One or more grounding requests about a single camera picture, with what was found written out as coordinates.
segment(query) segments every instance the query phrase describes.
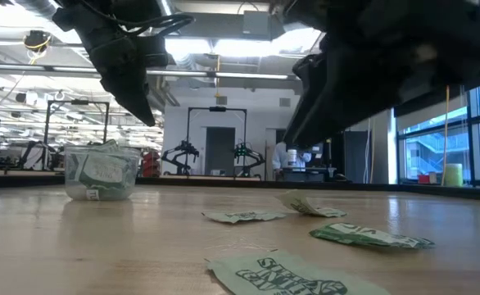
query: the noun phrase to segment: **table surface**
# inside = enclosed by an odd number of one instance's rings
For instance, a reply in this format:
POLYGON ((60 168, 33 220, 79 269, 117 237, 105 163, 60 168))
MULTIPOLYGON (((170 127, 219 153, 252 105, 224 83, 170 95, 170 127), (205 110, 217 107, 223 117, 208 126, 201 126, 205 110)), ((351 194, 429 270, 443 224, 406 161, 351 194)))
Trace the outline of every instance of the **table surface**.
POLYGON ((227 294, 204 259, 282 249, 391 294, 480 294, 480 201, 307 191, 344 218, 291 214, 223 225, 201 212, 290 212, 276 189, 139 186, 126 202, 72 202, 63 187, 0 189, 0 295, 227 294), (349 222, 428 238, 430 250, 347 246, 308 232, 349 222))

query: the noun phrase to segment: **clear plastic container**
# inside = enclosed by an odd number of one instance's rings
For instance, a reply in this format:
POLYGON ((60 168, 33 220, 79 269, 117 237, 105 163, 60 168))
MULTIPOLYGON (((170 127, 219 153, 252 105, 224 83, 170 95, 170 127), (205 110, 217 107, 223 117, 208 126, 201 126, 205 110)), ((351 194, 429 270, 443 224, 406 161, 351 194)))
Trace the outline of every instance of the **clear plastic container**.
POLYGON ((66 192, 74 200, 119 201, 133 193, 140 152, 126 147, 66 146, 66 192))

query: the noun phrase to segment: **person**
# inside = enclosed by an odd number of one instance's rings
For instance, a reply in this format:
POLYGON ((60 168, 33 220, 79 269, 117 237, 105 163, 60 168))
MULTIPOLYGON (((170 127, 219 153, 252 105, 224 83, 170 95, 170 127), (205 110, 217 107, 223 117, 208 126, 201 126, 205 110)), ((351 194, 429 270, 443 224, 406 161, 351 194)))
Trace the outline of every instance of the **person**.
MULTIPOLYGON (((311 154, 308 152, 297 153, 297 168, 305 171, 306 163, 311 161, 311 154)), ((285 142, 280 142, 274 147, 273 153, 273 171, 276 180, 280 180, 283 174, 283 168, 288 167, 288 149, 285 142)))

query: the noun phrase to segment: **ceiling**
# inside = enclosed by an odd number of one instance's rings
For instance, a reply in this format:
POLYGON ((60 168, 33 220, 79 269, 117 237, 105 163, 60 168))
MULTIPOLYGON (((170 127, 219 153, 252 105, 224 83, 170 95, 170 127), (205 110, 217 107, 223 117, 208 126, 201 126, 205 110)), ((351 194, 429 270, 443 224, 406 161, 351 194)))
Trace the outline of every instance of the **ceiling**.
MULTIPOLYGON (((237 52, 220 56, 220 71, 237 73, 259 74, 291 74, 292 66, 303 56, 318 50, 318 41, 322 37, 320 32, 312 29, 302 31, 285 32, 278 20, 270 18, 267 35, 244 34, 244 13, 268 11, 269 1, 256 1, 251 4, 239 1, 214 1, 214 0, 158 0, 169 4, 172 11, 187 12, 195 16, 197 21, 187 28, 180 30, 180 35, 170 36, 168 39, 192 39, 201 40, 208 44, 209 50, 216 51, 221 40, 228 39, 256 39, 256 46, 260 49, 247 56, 241 56, 237 52), (271 48, 270 53, 261 53, 271 48)), ((44 30, 52 34, 50 48, 44 57, 37 60, 38 65, 50 66, 84 66, 92 67, 86 52, 79 45, 79 38, 74 32, 61 32, 48 18, 39 15, 36 11, 29 11, 26 7, 14 1, 15 5, 0 5, 0 63, 27 64, 30 60, 27 49, 22 44, 24 36, 30 30, 44 30)), ((184 52, 185 46, 177 46, 170 49, 173 52, 174 63, 169 66, 176 70, 218 70, 216 59, 210 59, 204 52, 184 52)), ((253 49, 249 43, 243 51, 253 49)), ((271 89, 288 90, 291 95, 300 94, 301 84, 299 81, 268 81, 257 79, 216 79, 207 78, 175 78, 166 77, 156 81, 150 79, 152 92, 151 105, 158 109, 156 118, 159 124, 154 128, 147 128, 141 122, 120 107, 114 98, 99 84, 98 79, 79 77, 48 77, 13 74, 0 74, 0 119, 5 138, 43 138, 43 122, 45 122, 45 110, 47 100, 51 99, 81 99, 90 102, 109 102, 110 117, 108 121, 108 138, 115 138, 128 145, 148 146, 161 149, 163 118, 162 112, 165 105, 173 105, 172 100, 165 99, 165 93, 174 98, 182 106, 195 103, 188 100, 187 95, 176 99, 176 93, 200 93, 193 95, 196 99, 207 97, 208 93, 215 93, 217 85, 225 89, 250 89, 253 93, 261 89, 266 96, 271 95, 271 89), (30 103, 19 103, 15 100, 18 93, 33 92, 38 99, 30 103), (29 136, 25 127, 33 129, 29 136)), ((252 100, 252 103, 264 103, 252 100)), ((66 104, 56 110, 51 117, 51 140, 57 143, 86 143, 87 141, 101 141, 101 128, 105 119, 105 106, 100 110, 96 105, 71 106, 66 104)))

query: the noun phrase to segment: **workbench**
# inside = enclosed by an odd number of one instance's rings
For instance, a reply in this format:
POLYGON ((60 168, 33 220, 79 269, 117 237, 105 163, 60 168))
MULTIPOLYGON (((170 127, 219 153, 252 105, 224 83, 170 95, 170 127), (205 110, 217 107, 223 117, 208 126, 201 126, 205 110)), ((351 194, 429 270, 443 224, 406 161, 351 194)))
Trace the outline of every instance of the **workbench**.
POLYGON ((415 193, 307 191, 346 217, 292 214, 285 190, 139 185, 126 202, 73 202, 63 186, 0 188, 0 295, 227 294, 204 259, 281 249, 390 294, 480 294, 480 201, 415 193), (201 212, 289 212, 223 225, 201 212), (349 222, 428 238, 429 250, 354 247, 312 238, 349 222))

